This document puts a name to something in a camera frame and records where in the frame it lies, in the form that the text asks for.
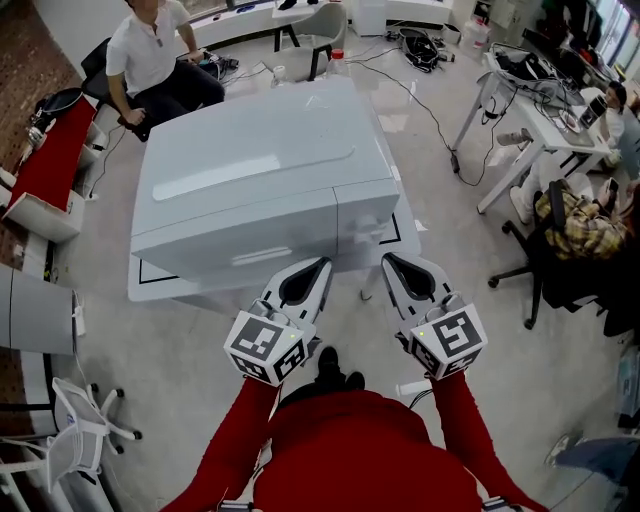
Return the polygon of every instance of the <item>table leg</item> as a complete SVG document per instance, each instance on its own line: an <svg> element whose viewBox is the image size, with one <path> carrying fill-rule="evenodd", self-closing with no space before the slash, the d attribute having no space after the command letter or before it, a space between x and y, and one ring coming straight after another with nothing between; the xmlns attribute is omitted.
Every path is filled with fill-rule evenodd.
<svg viewBox="0 0 640 512"><path fill-rule="evenodd" d="M488 94L490 89L491 89L491 92L493 92L493 89L496 88L496 85L497 85L497 79L494 77L493 73L491 73L489 76L485 78L484 83L482 84L482 87L478 91L478 95L476 96L476 99L473 101L471 110L469 110L469 113L467 114L467 118L464 120L464 124L462 125L462 128L460 128L460 132L456 137L456 141L453 143L453 146L451 146L451 149L453 151L458 149L458 146L462 142L462 139L464 139L464 136L467 134L467 131L469 130L469 126L471 126L471 122L473 121L473 118L476 116L476 112L478 111L478 108L480 108L480 105L482 104L482 100L484 99L485 94Z"/></svg>
<svg viewBox="0 0 640 512"><path fill-rule="evenodd" d="M382 277L382 266L376 265L375 267L371 267L369 269L367 280L364 282L362 290L360 290L360 298L362 300L366 301L373 297L373 287L378 282L378 279L380 279L380 277Z"/></svg>
<svg viewBox="0 0 640 512"><path fill-rule="evenodd" d="M491 189L491 192L480 201L478 204L478 213L484 213L489 206L495 203L509 186L531 167L531 164L533 164L543 151L544 146L540 141L534 140L529 144L518 159L509 167L507 174L505 174L498 184Z"/></svg>
<svg viewBox="0 0 640 512"><path fill-rule="evenodd" d="M598 165L598 162L600 162L600 160L602 160L602 155L596 155L596 154L589 155L589 157L584 162L582 162L577 167L571 169L567 174L565 174L564 177L568 178L569 176L571 176L576 172L581 172L586 174L591 169L593 169L596 165Z"/></svg>

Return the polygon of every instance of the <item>person sitting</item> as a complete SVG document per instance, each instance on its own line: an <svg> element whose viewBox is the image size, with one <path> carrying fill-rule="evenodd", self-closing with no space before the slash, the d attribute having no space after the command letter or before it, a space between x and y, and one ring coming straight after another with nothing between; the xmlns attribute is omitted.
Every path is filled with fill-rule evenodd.
<svg viewBox="0 0 640 512"><path fill-rule="evenodd" d="M595 201L573 194L563 183L562 200L566 223L564 231L548 230L546 239L561 260L608 260L635 244L640 230L640 180L627 187L627 200L619 213L613 212L615 192L607 181ZM542 219L551 212L548 196L536 202Z"/></svg>
<svg viewBox="0 0 640 512"><path fill-rule="evenodd" d="M595 94L592 94L591 89L586 89L583 92L587 93L585 96L587 102L595 98L596 95L602 94L599 90L595 90ZM607 111L606 114L600 118L600 133L607 141L609 148L615 150L624 133L622 113L624 111L624 105L627 102L627 91L620 82L614 81L609 84L605 94L605 102L607 104ZM502 145L519 144L523 141L531 140L526 130L523 130L523 135L519 133L503 134L499 135L497 139ZM608 162L613 163L614 160L615 156L612 156L612 158L608 159ZM546 190L550 182L562 179L563 175L563 170L560 169L560 166L553 161L548 153L544 153L534 162L531 166L529 176L527 176L522 186L512 187L509 191L511 203L518 214L520 222L523 224L531 222L533 218L533 201L535 194L539 191L542 192ZM584 175L574 173L568 181L574 192L582 192L586 188L585 183L588 180Z"/></svg>
<svg viewBox="0 0 640 512"><path fill-rule="evenodd" d="M500 510L547 510L500 463L464 372L432 384L446 450L415 412L365 391L361 373L346 377L333 347L320 354L315 382L272 417L278 388L248 378L195 478L163 512L497 510L495 500L483 508L474 476L506 501Z"/></svg>
<svg viewBox="0 0 640 512"><path fill-rule="evenodd" d="M163 123L192 110L185 105L223 101L224 87L197 65L204 54L184 6L176 0L125 2L133 13L109 41L106 67L111 98L125 121L139 125L148 114ZM176 29L189 48L186 61L175 59ZM127 94L142 108L132 109Z"/></svg>

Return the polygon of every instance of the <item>white polo shirt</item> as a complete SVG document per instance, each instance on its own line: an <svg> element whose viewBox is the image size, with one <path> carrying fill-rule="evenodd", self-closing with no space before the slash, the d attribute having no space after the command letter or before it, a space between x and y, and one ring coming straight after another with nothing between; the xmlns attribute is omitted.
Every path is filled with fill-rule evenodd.
<svg viewBox="0 0 640 512"><path fill-rule="evenodd" d="M124 73L131 97L164 82L176 65L175 30L188 21L189 13L176 0L166 0L158 8L156 33L132 13L107 46L107 76Z"/></svg>

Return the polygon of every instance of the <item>white appliance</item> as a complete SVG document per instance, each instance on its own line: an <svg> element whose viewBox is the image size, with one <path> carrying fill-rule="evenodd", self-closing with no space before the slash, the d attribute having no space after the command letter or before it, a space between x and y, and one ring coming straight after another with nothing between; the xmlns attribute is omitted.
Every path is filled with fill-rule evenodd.
<svg viewBox="0 0 640 512"><path fill-rule="evenodd" d="M279 87L154 128L131 252L214 289L371 250L399 193L349 78Z"/></svg>
<svg viewBox="0 0 640 512"><path fill-rule="evenodd" d="M351 0L351 22L360 37L387 31L387 0Z"/></svg>

